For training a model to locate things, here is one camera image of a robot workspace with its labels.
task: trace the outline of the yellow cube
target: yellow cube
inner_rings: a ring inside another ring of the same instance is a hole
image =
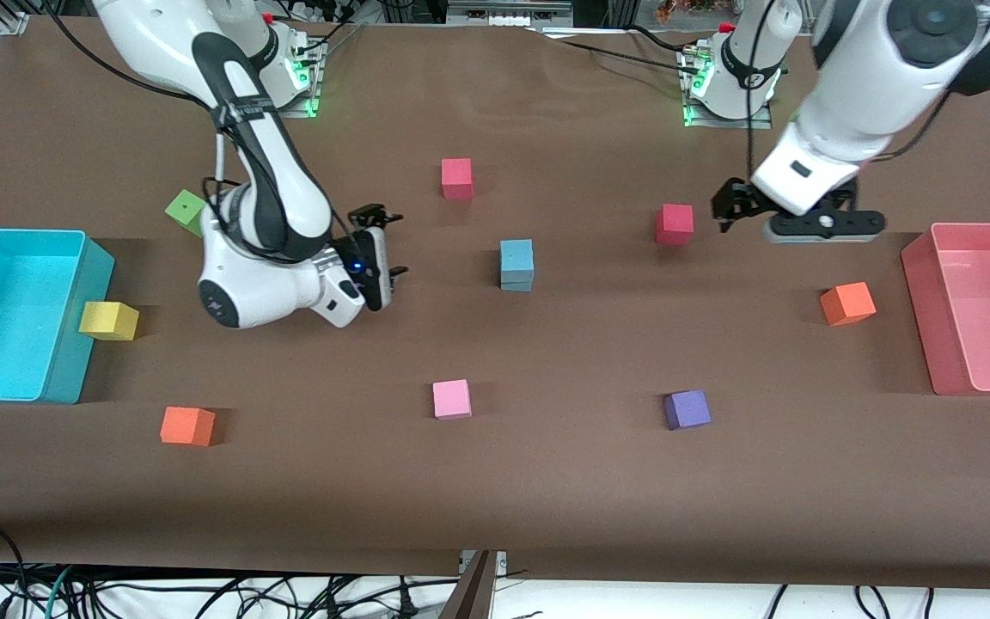
[[[79,333],[95,340],[133,341],[140,312],[123,303],[88,301],[82,310]]]

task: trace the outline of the green cube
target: green cube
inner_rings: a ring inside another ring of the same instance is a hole
[[[205,201],[189,193],[186,189],[181,189],[178,197],[166,207],[166,214],[197,236],[201,236],[201,211],[205,208]]]

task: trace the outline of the teal cable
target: teal cable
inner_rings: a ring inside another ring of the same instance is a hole
[[[52,606],[56,602],[56,596],[59,595],[59,588],[63,586],[64,580],[67,579],[67,573],[71,571],[71,566],[64,568],[63,572],[56,576],[56,581],[52,584],[52,590],[48,592],[48,606],[44,607],[44,619],[52,619]]]

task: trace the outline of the light pink cube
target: light pink cube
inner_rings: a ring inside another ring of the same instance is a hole
[[[472,199],[471,158],[444,158],[441,160],[441,193],[445,199]]]
[[[433,416],[440,420],[471,418],[468,381],[450,380],[433,384]]]
[[[689,204],[664,204],[656,215],[656,243],[687,244],[694,236],[694,208]]]

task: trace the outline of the black velcro strap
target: black velcro strap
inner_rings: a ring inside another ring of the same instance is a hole
[[[723,44],[720,44],[720,58],[724,61],[724,67],[727,68],[728,73],[736,76],[736,81],[739,82],[739,87],[745,90],[755,90],[761,88],[763,83],[770,81],[773,78],[773,74],[777,73],[778,67],[781,66],[781,60],[774,66],[760,68],[756,70],[754,67],[747,66],[742,60],[736,58],[735,54],[731,52],[731,36]],[[761,76],[761,79],[755,78],[755,75]]]
[[[223,101],[219,106],[209,110],[212,124],[217,130],[231,129],[240,122],[249,122],[265,118],[268,113],[278,111],[274,101],[267,95],[251,95],[251,97],[236,97]]]

